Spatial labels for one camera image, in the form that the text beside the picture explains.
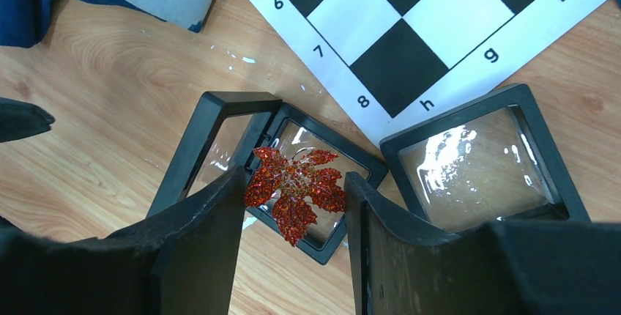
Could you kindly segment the red leaf brooch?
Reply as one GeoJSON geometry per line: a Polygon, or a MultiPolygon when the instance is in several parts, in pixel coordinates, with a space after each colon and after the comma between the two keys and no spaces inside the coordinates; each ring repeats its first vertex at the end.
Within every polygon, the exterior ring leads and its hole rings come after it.
{"type": "Polygon", "coordinates": [[[284,240],[295,246],[305,237],[309,225],[317,223],[311,203],[328,212],[345,212],[345,193],[338,180],[342,173],[328,163],[339,155],[325,149],[312,149],[297,160],[289,160],[278,149],[253,149],[259,167],[245,192],[246,207],[266,204],[274,193],[280,197],[272,208],[278,231],[284,240]]]}

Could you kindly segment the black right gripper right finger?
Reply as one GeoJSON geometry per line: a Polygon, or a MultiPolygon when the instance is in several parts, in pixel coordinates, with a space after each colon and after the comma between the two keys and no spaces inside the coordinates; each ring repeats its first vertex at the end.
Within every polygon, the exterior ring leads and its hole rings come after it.
{"type": "Polygon", "coordinates": [[[620,225],[507,220],[464,234],[345,178],[357,314],[618,314],[620,225]]]}

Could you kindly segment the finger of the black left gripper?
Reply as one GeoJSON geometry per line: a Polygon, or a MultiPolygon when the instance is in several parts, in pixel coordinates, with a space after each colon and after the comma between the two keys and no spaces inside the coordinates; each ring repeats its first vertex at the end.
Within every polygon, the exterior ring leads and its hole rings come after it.
{"type": "Polygon", "coordinates": [[[1,143],[48,132],[54,122],[55,118],[38,105],[1,98],[1,143]]]}

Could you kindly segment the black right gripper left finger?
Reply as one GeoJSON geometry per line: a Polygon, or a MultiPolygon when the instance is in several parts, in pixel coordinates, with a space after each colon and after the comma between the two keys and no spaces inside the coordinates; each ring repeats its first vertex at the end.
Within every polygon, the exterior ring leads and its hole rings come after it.
{"type": "Polygon", "coordinates": [[[1,230],[3,314],[227,314],[245,214],[245,172],[104,239],[1,230]]]}

